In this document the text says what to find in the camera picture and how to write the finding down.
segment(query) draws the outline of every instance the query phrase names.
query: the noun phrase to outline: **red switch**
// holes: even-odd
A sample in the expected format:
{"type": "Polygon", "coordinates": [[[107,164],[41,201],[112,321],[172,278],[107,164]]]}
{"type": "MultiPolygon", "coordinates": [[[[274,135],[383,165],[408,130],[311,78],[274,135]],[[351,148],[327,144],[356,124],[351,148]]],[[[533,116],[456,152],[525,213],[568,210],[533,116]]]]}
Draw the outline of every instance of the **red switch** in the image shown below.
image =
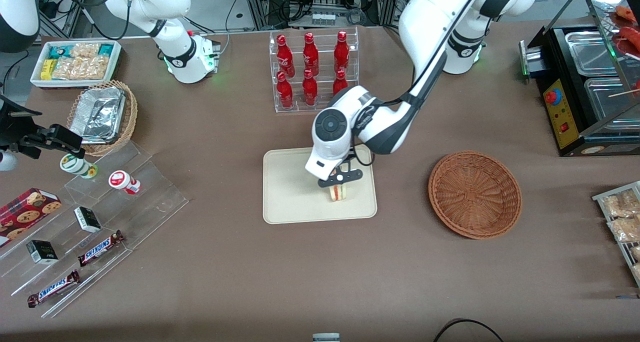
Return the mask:
{"type": "Polygon", "coordinates": [[[549,105],[556,102],[556,99],[558,99],[558,95],[554,91],[546,92],[544,95],[544,102],[549,103],[549,105]]]}

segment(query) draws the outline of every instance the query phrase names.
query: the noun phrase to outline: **red bottle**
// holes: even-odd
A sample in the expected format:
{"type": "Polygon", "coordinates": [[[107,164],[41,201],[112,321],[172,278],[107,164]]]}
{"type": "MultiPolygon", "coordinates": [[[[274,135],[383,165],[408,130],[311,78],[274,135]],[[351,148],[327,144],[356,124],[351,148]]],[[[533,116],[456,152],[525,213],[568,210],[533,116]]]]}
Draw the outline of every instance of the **red bottle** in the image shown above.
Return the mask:
{"type": "Polygon", "coordinates": [[[333,69],[338,73],[341,69],[347,71],[349,67],[349,45],[347,44],[347,32],[338,32],[338,43],[333,50],[333,69]]]}
{"type": "Polygon", "coordinates": [[[314,34],[311,32],[304,33],[304,68],[310,69],[314,76],[320,73],[320,58],[318,57],[318,47],[314,43],[314,34]]]}
{"type": "Polygon", "coordinates": [[[293,107],[293,90],[283,71],[278,71],[277,77],[278,84],[276,84],[276,89],[278,90],[278,98],[282,108],[288,110],[293,107]]]}
{"type": "Polygon", "coordinates": [[[333,82],[333,95],[335,96],[340,90],[349,87],[347,80],[345,80],[345,70],[339,70],[335,74],[335,80],[333,82]]]}
{"type": "Polygon", "coordinates": [[[302,89],[304,90],[304,103],[309,107],[315,106],[318,102],[318,83],[314,78],[313,71],[308,68],[304,70],[302,89]]]}
{"type": "Polygon", "coordinates": [[[278,42],[278,64],[280,70],[284,71],[287,77],[293,78],[296,75],[296,69],[293,66],[293,53],[291,53],[291,48],[287,45],[287,39],[284,34],[280,34],[276,37],[276,41],[278,42]]]}

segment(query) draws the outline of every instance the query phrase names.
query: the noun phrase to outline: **yellow control panel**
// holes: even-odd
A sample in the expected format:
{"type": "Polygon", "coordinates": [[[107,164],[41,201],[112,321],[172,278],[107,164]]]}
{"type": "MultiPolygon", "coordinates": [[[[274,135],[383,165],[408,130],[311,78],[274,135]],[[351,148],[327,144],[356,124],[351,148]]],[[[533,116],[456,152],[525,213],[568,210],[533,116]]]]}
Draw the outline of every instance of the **yellow control panel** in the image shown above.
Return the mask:
{"type": "Polygon", "coordinates": [[[579,133],[559,79],[544,91],[542,98],[544,98],[546,110],[549,112],[549,119],[551,119],[558,146],[561,149],[566,148],[578,139],[579,133]]]}

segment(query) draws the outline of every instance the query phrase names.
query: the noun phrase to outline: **round wicker basket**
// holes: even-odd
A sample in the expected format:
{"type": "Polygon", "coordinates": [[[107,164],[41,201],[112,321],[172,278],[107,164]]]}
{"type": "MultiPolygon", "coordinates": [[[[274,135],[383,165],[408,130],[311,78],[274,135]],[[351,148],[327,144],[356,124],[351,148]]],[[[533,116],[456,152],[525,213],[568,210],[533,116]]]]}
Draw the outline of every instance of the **round wicker basket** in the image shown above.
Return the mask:
{"type": "MultiPolygon", "coordinates": [[[[90,156],[101,157],[112,150],[125,146],[125,144],[131,139],[133,130],[136,128],[136,118],[138,117],[138,103],[136,101],[136,96],[131,93],[131,89],[129,89],[126,84],[119,80],[110,80],[109,82],[96,84],[89,87],[89,89],[106,89],[107,87],[118,87],[126,93],[125,109],[122,114],[122,121],[118,132],[119,137],[112,144],[83,144],[82,148],[86,151],[87,155],[90,156]]],[[[66,128],[71,127],[71,122],[76,115],[76,108],[78,107],[80,96],[82,96],[82,93],[75,99],[75,103],[73,103],[73,106],[71,107],[71,113],[69,113],[69,117],[66,118],[66,128]]]]}
{"type": "Polygon", "coordinates": [[[466,150],[446,155],[429,176],[429,200],[448,228],[476,240],[499,237],[518,221],[522,193],[498,160],[466,150]]]}

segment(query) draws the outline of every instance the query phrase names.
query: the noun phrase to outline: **beige tray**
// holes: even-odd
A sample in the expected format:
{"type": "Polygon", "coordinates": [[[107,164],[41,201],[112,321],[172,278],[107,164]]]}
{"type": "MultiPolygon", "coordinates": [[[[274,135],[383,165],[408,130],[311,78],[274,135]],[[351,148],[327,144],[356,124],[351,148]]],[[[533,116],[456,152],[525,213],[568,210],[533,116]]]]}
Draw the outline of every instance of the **beige tray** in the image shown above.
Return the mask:
{"type": "MultiPolygon", "coordinates": [[[[371,153],[356,147],[367,164],[371,153]]],[[[361,179],[346,184],[346,199],[331,201],[329,190],[318,186],[318,179],[305,169],[311,148],[270,150],[262,169],[262,217],[268,224],[370,219],[378,211],[373,169],[356,160],[352,169],[361,169],[361,179]]]]}

